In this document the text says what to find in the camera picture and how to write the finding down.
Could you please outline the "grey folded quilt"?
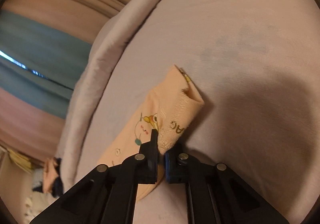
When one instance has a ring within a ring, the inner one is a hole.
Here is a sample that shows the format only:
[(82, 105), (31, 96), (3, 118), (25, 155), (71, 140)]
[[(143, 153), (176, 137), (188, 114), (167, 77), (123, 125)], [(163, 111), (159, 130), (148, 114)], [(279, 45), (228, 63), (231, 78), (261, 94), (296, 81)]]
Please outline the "grey folded quilt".
[(100, 30), (88, 64), (75, 85), (56, 155), (62, 159), (60, 176), (65, 191), (74, 186), (82, 145), (112, 71), (127, 42), (161, 0), (131, 0)]

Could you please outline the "white clothes pile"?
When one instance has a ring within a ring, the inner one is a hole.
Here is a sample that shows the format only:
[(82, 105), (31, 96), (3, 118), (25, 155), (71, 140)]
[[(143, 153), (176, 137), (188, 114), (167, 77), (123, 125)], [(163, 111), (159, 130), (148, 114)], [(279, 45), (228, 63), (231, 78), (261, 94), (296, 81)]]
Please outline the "white clothes pile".
[(33, 218), (55, 201), (56, 198), (52, 197), (50, 193), (33, 191), (32, 194), (25, 199), (24, 223), (30, 223)]

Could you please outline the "folded peach garment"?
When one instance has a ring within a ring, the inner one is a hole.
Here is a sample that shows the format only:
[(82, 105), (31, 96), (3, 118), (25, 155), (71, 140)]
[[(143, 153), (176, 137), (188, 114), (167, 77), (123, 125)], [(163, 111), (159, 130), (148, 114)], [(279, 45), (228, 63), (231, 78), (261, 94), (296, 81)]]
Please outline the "folded peach garment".
[(44, 193), (51, 193), (55, 180), (59, 177), (56, 170), (58, 167), (57, 159), (55, 157), (46, 159), (43, 167), (43, 182), (42, 189)]

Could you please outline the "peach cartoon print shirt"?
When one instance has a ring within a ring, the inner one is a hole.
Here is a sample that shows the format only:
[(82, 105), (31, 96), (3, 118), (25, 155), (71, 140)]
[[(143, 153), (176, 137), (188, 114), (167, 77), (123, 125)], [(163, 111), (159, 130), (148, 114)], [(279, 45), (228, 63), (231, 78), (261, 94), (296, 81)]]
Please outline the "peach cartoon print shirt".
[(165, 79), (146, 95), (144, 102), (107, 147), (99, 164), (109, 167), (121, 164), (139, 152), (143, 143), (158, 131), (158, 150), (164, 155), (171, 149), (204, 106), (190, 77), (176, 65)]

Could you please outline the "pink curtain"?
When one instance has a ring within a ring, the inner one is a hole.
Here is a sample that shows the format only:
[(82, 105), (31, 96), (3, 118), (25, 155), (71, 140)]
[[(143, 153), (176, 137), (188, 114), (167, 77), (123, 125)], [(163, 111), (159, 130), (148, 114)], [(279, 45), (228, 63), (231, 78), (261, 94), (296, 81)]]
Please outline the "pink curtain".
[(1, 89), (1, 145), (39, 161), (55, 155), (65, 120)]

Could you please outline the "lavender bed sheet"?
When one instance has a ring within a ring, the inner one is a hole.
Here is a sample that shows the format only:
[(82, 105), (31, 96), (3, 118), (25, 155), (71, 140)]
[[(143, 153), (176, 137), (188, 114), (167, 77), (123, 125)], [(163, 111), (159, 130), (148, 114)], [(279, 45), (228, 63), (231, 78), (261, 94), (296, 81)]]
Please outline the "lavender bed sheet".
[(223, 162), (290, 223), (319, 197), (319, 8), (314, 0), (161, 0), (94, 113), (76, 180), (97, 164), (172, 65), (203, 100), (187, 150)]

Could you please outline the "folded navy garment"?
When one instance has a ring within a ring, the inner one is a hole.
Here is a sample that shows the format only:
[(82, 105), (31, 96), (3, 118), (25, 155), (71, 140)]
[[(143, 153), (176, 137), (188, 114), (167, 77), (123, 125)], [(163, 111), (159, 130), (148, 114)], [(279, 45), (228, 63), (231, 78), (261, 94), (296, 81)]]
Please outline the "folded navy garment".
[[(56, 167), (57, 172), (59, 173), (59, 177), (55, 180), (52, 192), (50, 193), (52, 197), (57, 198), (63, 195), (63, 183), (60, 176), (60, 165), (61, 165), (61, 158), (56, 158), (58, 167)], [(33, 171), (33, 181), (32, 181), (32, 191), (38, 191), (40, 193), (44, 193), (42, 189), (42, 182), (43, 182), (43, 168), (36, 168)]]

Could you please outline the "yellow pleated lampshade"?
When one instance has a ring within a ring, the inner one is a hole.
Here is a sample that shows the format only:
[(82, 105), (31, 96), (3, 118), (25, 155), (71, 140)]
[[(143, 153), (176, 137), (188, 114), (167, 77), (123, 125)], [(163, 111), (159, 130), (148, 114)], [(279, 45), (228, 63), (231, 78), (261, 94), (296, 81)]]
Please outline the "yellow pleated lampshade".
[(31, 174), (33, 172), (31, 159), (27, 156), (22, 155), (12, 149), (6, 149), (1, 146), (1, 155), (2, 154), (8, 155), (10, 160), (26, 173)]

